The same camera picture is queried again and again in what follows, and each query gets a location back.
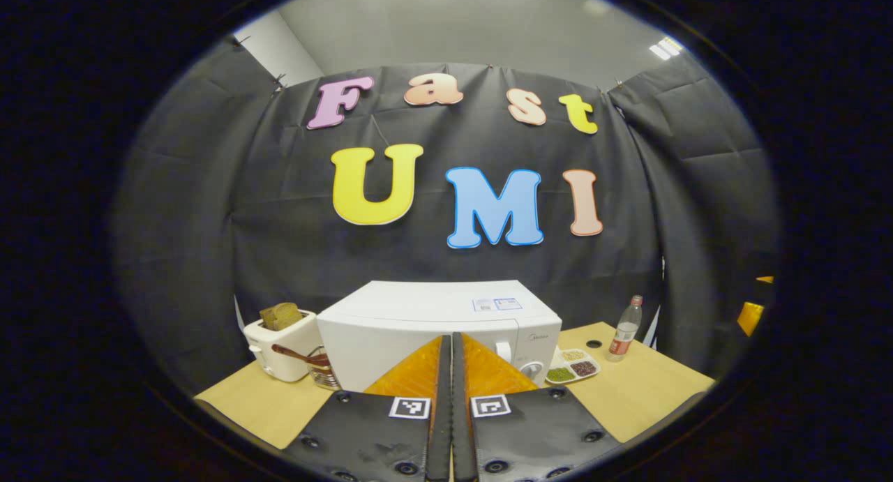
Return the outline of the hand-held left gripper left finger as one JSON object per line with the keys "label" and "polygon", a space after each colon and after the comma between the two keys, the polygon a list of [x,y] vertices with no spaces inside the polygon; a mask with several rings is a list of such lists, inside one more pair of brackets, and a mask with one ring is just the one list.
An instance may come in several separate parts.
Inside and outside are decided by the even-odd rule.
{"label": "hand-held left gripper left finger", "polygon": [[331,394],[284,452],[324,481],[447,481],[451,336],[438,336],[366,392]]}

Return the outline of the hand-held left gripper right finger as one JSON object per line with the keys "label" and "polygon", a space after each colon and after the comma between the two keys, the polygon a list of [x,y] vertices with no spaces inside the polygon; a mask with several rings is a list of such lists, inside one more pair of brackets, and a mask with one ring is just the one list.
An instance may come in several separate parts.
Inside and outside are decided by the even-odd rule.
{"label": "hand-held left gripper right finger", "polygon": [[473,365],[477,342],[452,335],[452,460],[456,481],[555,481],[616,458],[622,444],[566,386],[472,392],[497,382],[498,365]]}

